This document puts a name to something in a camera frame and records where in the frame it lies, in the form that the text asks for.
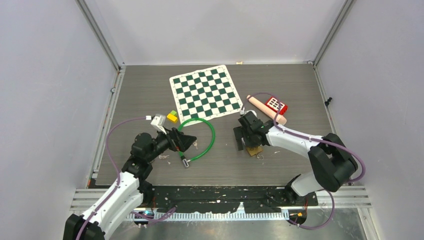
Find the brass padlock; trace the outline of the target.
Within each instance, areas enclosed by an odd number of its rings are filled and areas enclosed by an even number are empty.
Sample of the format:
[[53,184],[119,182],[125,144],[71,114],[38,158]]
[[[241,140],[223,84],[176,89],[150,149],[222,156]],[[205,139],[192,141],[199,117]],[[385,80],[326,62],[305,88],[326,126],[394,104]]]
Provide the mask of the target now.
[[260,153],[262,153],[262,152],[263,152],[263,147],[262,147],[262,146],[257,146],[257,147],[246,147],[245,149],[246,149],[247,153],[248,153],[251,157],[256,156],[256,155],[258,155],[258,154],[260,154]]

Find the green cable lock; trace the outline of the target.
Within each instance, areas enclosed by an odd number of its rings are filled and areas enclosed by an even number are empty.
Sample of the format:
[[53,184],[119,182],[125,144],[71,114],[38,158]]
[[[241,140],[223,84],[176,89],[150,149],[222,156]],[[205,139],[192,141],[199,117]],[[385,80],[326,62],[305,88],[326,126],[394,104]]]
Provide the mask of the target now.
[[183,168],[187,169],[191,167],[192,164],[199,165],[200,162],[207,162],[210,160],[213,148],[216,143],[216,129],[210,120],[204,118],[193,118],[183,121],[177,129],[179,131],[190,129],[191,127],[196,127],[196,125],[189,126],[189,124],[198,123],[203,127],[200,132],[200,136],[197,136],[197,146],[198,149],[192,144],[190,149],[185,152],[178,151],[174,156],[176,157],[177,163]]

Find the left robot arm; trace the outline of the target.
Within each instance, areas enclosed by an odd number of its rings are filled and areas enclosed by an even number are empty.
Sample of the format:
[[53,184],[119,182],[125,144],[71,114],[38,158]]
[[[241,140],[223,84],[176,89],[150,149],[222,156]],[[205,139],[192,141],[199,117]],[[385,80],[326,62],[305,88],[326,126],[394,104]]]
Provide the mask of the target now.
[[115,182],[86,211],[72,214],[66,220],[63,239],[110,239],[131,211],[153,202],[153,186],[147,182],[152,161],[166,150],[185,152],[196,140],[196,136],[186,135],[175,127],[159,130],[155,138],[146,132],[138,134]]

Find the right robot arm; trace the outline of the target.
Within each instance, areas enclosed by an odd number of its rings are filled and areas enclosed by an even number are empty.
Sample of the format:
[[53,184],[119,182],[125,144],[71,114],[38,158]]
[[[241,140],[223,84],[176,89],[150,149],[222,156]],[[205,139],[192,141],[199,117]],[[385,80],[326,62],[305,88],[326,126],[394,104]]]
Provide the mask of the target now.
[[233,129],[238,150],[261,146],[279,147],[306,158],[311,171],[295,176],[283,189],[291,205],[299,205],[306,195],[326,190],[335,193],[358,170],[358,161],[338,135],[307,135],[273,120],[262,122],[253,113],[238,119]]

